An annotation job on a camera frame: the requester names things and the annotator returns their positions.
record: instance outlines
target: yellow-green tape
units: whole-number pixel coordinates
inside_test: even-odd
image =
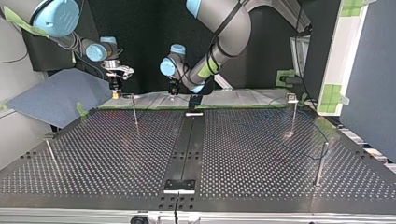
[[[201,78],[208,78],[208,77],[210,77],[210,76],[212,76],[212,75],[214,75],[211,71],[210,71],[210,69],[209,69],[209,66],[210,66],[210,68],[212,68],[212,71],[213,72],[218,72],[219,70],[218,70],[218,66],[216,65],[216,63],[212,60],[212,59],[210,59],[210,61],[209,61],[209,64],[205,64],[205,66],[201,69],[201,71],[198,73],[198,76],[199,77],[201,77]]]
[[[77,103],[77,111],[80,116],[85,117],[88,115],[88,111],[85,111],[84,108],[82,107],[82,103],[78,102]]]
[[[286,82],[281,81],[280,79],[282,77],[295,77],[296,76],[296,71],[290,69],[290,70],[279,70],[277,71],[276,75],[276,86],[277,87],[287,87],[291,88],[293,87],[292,84],[286,84]]]
[[[319,106],[321,113],[335,113],[338,104],[341,102],[341,85],[328,84],[324,86],[324,91]]]
[[[6,20],[13,22],[19,25],[25,31],[31,33],[32,35],[40,35],[50,39],[50,36],[46,34],[45,31],[41,30],[40,28],[31,26],[29,23],[24,21],[17,13],[9,9],[8,7],[4,7],[4,15],[6,16]]]
[[[358,17],[364,6],[364,0],[344,0],[341,17]]]
[[[7,101],[4,101],[2,104],[0,104],[0,111],[1,110],[8,110]]]

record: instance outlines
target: wire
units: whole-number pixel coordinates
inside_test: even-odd
[[[298,33],[298,26],[299,26],[302,14],[303,14],[303,5],[300,6],[300,11],[298,12],[297,24],[296,24],[296,27],[295,27],[296,36],[294,37],[294,46],[295,46],[295,50],[296,50],[297,67],[298,67],[298,70],[300,71],[300,75],[298,77],[303,82],[304,90],[305,90],[306,94],[308,95],[308,98],[312,102],[313,98],[312,98],[311,94],[309,93],[308,88],[306,87],[306,84],[305,84],[305,80],[304,80],[304,78],[302,76],[302,75],[304,75],[304,72],[303,72],[303,70],[301,69],[301,66],[300,66],[300,60],[299,60],[299,54],[298,54],[298,48],[297,48],[297,39],[298,39],[298,34],[299,34]],[[312,105],[314,106],[315,110],[318,111],[318,107],[314,104],[314,102],[312,102]]]
[[[177,207],[178,207],[178,197],[180,196],[180,193],[177,195],[177,200],[176,200],[176,205],[175,205],[175,224],[178,224],[178,217],[177,217]]]
[[[99,74],[102,75],[102,80],[105,80],[105,75],[103,74],[102,70],[100,70],[99,68],[97,68],[97,67],[94,66],[93,64],[86,62],[86,61],[85,61],[84,59],[82,59],[82,57],[80,57],[77,53],[75,53],[75,55],[76,55],[76,57],[77,57],[80,61],[82,61],[83,63],[87,64],[89,67],[95,69],[96,71],[98,71]]]
[[[176,96],[176,97],[179,98],[179,99],[181,99],[181,100],[183,100],[183,101],[190,102],[189,100],[185,100],[185,99],[183,99],[183,98],[180,97],[180,96]],[[227,117],[227,119],[232,119],[232,117],[230,117],[230,116],[226,116],[226,115],[224,115],[224,114],[221,114],[221,113],[218,111],[218,108],[216,108],[216,107],[214,107],[214,106],[212,106],[212,105],[204,105],[204,106],[207,106],[207,107],[209,107],[209,108],[215,109],[214,111],[218,112],[218,113],[219,113],[220,115],[222,115],[222,116]],[[303,115],[305,115],[305,116],[309,116],[309,115],[305,114],[305,113],[302,112],[302,111],[297,110],[297,112],[298,112],[299,114],[303,114]],[[239,124],[239,125],[241,125],[241,126],[244,126],[244,127],[246,127],[246,128],[249,128],[249,129],[254,128],[254,129],[257,129],[257,131],[259,131],[259,132],[265,132],[266,134],[269,134],[269,135],[271,135],[272,137],[274,137],[274,139],[277,139],[277,136],[275,136],[274,134],[271,134],[269,131],[265,131],[265,130],[262,129],[262,128],[257,128],[257,127],[251,126],[251,125],[246,125],[246,124],[241,123],[241,122],[236,122],[236,123]],[[312,123],[312,124],[313,124],[313,125],[316,127],[316,129],[319,131],[320,135],[323,136],[323,138],[326,140],[326,142],[329,142],[329,139],[327,138],[326,134],[325,134],[315,123]],[[279,144],[280,144],[282,147],[290,148],[290,147],[288,147],[286,144],[284,144],[284,143],[281,142],[281,141],[279,141]],[[314,158],[313,156],[308,155],[308,154],[305,154],[305,153],[302,153],[302,155],[306,156],[307,158],[311,159],[312,161],[320,161],[320,160],[322,160],[323,158],[325,158],[325,157],[328,155],[329,151],[330,151],[330,148],[328,148],[327,151],[323,154],[323,156],[320,156],[319,158]]]
[[[23,55],[23,57],[21,57],[21,58],[19,58],[17,60],[9,61],[9,62],[0,62],[0,64],[17,63],[17,62],[20,62],[23,59],[25,59],[28,55],[29,55],[29,52],[26,50],[26,53]]]
[[[85,3],[85,0],[82,0],[81,9],[79,10],[79,15],[80,16],[82,15],[82,9],[84,9],[84,3]]]

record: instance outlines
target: end effector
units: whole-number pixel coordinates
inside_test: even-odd
[[[74,32],[80,17],[80,8],[75,0],[6,0],[3,3],[62,48],[73,50],[77,55],[86,55],[93,62],[104,62],[102,67],[107,70],[110,89],[115,98],[119,96],[122,81],[129,79],[134,69],[120,65],[120,50],[115,37],[105,36],[100,42],[95,42]]]

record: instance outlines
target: metal plate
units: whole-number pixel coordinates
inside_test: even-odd
[[[0,171],[0,207],[396,214],[396,175],[327,120],[292,111],[138,111],[138,129],[133,111],[97,111],[52,142],[57,161],[42,145]],[[195,195],[163,195],[173,175],[195,179]]]
[[[299,110],[293,125],[290,109],[209,110],[205,116],[194,210],[396,214],[396,176],[372,165],[374,159],[325,119]]]
[[[139,126],[133,111],[97,111],[52,142],[56,161],[43,150],[4,176],[0,206],[25,206],[29,198],[41,200],[34,207],[81,202],[89,204],[84,208],[157,209],[183,112],[138,111],[137,116]]]

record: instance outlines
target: black backdrop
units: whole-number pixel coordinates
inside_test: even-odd
[[[318,43],[320,50],[313,50],[316,53],[311,57],[323,61],[320,63],[323,67],[327,62],[339,1],[301,1],[314,29],[315,24],[320,24],[315,37],[322,40]],[[336,7],[329,7],[330,2]],[[188,12],[186,0],[90,0],[90,5],[99,35],[116,36],[120,47],[125,49],[121,61],[135,70],[134,77],[124,84],[124,92],[167,90],[167,79],[161,75],[159,64],[169,53],[170,46],[176,43],[186,46],[187,62],[195,65],[207,53],[213,37]],[[273,88],[276,71],[293,68],[290,38],[295,36],[295,30],[270,7],[258,7],[250,16],[252,35],[246,50],[226,63],[221,73],[236,88]],[[314,83],[320,86],[324,68],[310,70],[313,71],[308,77],[320,77]]]

